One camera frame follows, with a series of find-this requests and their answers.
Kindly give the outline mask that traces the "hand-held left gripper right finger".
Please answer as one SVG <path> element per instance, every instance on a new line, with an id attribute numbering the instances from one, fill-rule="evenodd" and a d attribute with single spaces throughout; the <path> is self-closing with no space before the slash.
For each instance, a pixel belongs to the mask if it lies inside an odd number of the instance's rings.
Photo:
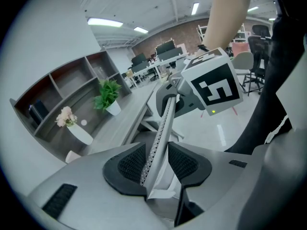
<path id="1" fill-rule="evenodd" d="M 245 155 L 169 142 L 168 161 L 181 183 L 175 226 L 237 227 L 265 153 L 265 145 Z"/>

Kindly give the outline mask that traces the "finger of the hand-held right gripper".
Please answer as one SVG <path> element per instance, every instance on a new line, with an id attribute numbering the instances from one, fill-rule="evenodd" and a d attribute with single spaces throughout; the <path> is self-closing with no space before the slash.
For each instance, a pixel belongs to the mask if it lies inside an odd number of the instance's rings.
<path id="1" fill-rule="evenodd" d="M 204 105 L 201 103 L 196 95 L 179 96 L 179 101 L 176 103 L 174 118 L 189 113 L 195 109 L 205 110 Z"/>
<path id="2" fill-rule="evenodd" d="M 169 98 L 176 97 L 177 90 L 172 84 L 163 84 L 156 92 L 156 109 L 163 116 Z"/>

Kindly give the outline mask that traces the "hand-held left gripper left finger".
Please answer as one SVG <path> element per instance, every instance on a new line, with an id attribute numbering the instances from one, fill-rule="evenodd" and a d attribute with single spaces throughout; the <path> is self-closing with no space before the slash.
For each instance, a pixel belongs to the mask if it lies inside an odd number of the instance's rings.
<path id="1" fill-rule="evenodd" d="M 146 203 L 145 162 L 143 142 L 78 158 L 30 193 L 33 213 L 49 230 L 168 230 Z"/>

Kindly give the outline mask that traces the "black mesh office chair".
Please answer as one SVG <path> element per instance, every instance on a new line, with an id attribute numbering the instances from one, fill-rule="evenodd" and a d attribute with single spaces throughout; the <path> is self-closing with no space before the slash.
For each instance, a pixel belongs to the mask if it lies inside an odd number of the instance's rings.
<path id="1" fill-rule="evenodd" d="M 272 50 L 272 39 L 269 27 L 266 25 L 253 25 L 252 32 L 253 35 L 248 38 L 248 43 L 254 62 L 249 79 L 250 82 L 257 85 L 257 90 L 260 91 L 264 86 L 266 69 Z"/>

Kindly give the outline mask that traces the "black box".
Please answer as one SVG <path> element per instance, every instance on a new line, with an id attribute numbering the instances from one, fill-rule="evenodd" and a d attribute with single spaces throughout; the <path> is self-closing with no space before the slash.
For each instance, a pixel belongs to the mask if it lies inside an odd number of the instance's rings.
<path id="1" fill-rule="evenodd" d="M 45 105 L 40 100 L 37 100 L 34 104 L 29 105 L 28 110 L 30 116 L 37 125 L 40 125 L 40 123 L 49 113 Z"/>

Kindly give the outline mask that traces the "white and grey chair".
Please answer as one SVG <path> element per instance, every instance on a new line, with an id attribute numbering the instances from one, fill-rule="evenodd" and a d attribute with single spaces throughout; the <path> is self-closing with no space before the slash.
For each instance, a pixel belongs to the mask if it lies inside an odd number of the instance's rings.
<path id="1" fill-rule="evenodd" d="M 155 119 L 155 129 L 147 121 L 141 121 L 133 142 L 146 143 L 146 163 L 141 175 L 141 185 L 147 190 L 147 199 L 178 197 L 179 181 L 168 162 L 168 142 L 181 141 L 183 135 L 172 128 L 176 98 L 168 99 L 162 118 Z"/>

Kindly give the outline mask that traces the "person's legs in black trousers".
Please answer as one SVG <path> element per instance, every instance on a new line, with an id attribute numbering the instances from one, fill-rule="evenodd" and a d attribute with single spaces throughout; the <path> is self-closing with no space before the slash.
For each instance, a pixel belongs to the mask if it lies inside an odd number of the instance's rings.
<path id="1" fill-rule="evenodd" d="M 284 119 L 286 112 L 276 92 L 288 78 L 305 49 L 307 19 L 279 15 L 273 24 L 272 51 L 265 73 L 265 84 L 255 110 L 230 153 L 252 154 Z"/>

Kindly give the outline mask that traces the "grey wooden desk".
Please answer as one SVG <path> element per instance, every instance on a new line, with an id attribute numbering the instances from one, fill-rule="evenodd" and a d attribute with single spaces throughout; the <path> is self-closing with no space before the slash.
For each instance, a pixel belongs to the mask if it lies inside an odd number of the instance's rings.
<path id="1" fill-rule="evenodd" d="M 152 83 L 135 89 L 130 95 L 120 100 L 121 112 L 117 116 L 108 117 L 94 130 L 91 135 L 94 139 L 92 144 L 86 145 L 81 155 L 94 154 L 130 144 L 143 117 L 153 115 L 148 101 L 156 86 L 156 83 Z"/>

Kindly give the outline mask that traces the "white vase with pink flowers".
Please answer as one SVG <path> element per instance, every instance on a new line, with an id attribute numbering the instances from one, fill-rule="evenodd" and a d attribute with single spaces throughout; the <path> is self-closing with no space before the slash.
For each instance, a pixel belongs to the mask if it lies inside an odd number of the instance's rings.
<path id="1" fill-rule="evenodd" d="M 71 108 L 69 106 L 65 106 L 56 117 L 55 123 L 59 127 L 66 127 L 83 144 L 91 145 L 94 139 L 77 124 L 77 121 L 78 118 L 72 112 Z"/>

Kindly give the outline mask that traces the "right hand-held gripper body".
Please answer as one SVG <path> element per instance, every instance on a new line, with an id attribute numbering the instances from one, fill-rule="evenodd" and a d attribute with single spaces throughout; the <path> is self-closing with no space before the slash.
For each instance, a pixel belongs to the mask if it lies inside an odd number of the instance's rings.
<path id="1" fill-rule="evenodd" d="M 220 47 L 191 59 L 169 81 L 179 96 L 196 95 L 210 116 L 242 102 L 234 66 Z"/>

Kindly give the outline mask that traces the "person's right forearm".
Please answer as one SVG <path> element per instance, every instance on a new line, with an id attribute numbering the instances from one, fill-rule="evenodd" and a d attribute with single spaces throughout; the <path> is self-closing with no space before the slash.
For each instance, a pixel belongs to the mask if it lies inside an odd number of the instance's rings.
<path id="1" fill-rule="evenodd" d="M 250 0 L 213 0 L 202 44 L 226 49 L 245 21 Z"/>

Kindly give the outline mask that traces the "grey shell chair black legs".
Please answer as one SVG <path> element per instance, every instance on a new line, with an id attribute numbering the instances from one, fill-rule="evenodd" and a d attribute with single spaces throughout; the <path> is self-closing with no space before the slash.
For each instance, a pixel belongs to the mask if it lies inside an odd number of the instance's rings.
<path id="1" fill-rule="evenodd" d="M 264 86 L 264 73 L 259 66 L 254 66 L 254 55 L 251 52 L 240 52 L 232 59 L 237 76 L 241 76 L 243 80 L 239 80 L 240 87 L 244 94 L 248 96 L 252 92 L 261 95 Z"/>

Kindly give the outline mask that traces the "green plant in white pot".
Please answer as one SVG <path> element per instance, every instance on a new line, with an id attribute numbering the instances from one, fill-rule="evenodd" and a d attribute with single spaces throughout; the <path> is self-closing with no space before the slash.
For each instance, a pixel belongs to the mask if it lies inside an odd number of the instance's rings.
<path id="1" fill-rule="evenodd" d="M 100 95 L 94 97 L 94 109 L 107 111 L 113 116 L 121 112 L 117 102 L 121 85 L 116 80 L 99 80 Z"/>

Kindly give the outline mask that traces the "grey wooden shelf unit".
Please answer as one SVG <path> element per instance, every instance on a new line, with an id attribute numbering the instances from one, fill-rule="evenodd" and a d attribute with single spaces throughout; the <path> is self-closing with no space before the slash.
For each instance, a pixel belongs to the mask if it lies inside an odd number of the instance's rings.
<path id="1" fill-rule="evenodd" d="M 104 51 L 54 69 L 29 87 L 18 100 L 11 99 L 10 102 L 29 133 L 41 138 L 46 128 L 53 126 L 51 119 L 55 117 L 56 111 L 68 100 L 81 96 L 86 88 L 97 87 L 99 80 L 116 80 L 121 85 L 120 99 L 131 93 L 109 52 Z M 29 105 L 37 100 L 49 111 L 40 125 L 35 123 L 28 110 Z"/>

